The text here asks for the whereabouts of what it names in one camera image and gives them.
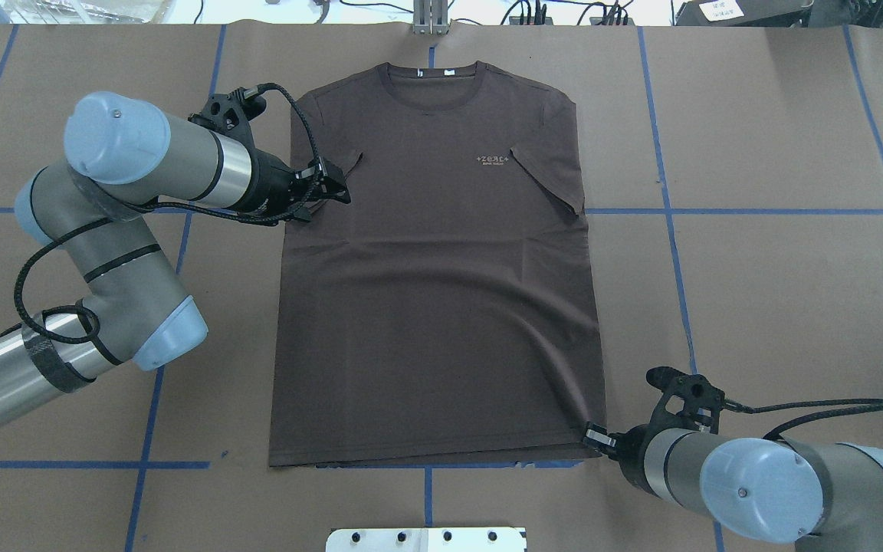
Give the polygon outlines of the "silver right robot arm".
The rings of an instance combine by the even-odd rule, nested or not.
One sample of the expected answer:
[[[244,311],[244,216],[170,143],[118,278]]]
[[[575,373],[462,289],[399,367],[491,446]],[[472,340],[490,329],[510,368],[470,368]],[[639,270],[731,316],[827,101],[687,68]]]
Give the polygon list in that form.
[[[751,541],[796,551],[883,551],[883,448],[728,438],[641,425],[584,444],[635,488]]]

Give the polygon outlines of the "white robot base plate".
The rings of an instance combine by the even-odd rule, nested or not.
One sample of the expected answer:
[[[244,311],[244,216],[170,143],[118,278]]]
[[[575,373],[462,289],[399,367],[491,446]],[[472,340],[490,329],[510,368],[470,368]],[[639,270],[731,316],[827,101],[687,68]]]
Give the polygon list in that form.
[[[392,527],[330,532],[326,551],[528,551],[524,528]]]

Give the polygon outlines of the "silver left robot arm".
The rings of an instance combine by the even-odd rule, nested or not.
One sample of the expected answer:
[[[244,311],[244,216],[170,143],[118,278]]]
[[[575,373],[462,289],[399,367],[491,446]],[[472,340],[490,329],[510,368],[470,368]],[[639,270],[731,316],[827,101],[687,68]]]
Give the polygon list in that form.
[[[251,121],[274,83],[213,94],[186,118],[115,92],[81,98],[64,155],[15,198],[40,248],[15,277],[14,327],[0,334],[0,427],[87,388],[126,361],[154,370],[200,345],[208,326],[145,221],[157,209],[255,226],[308,222],[347,204],[346,172],[322,155],[288,98],[310,156],[288,166],[256,147]]]

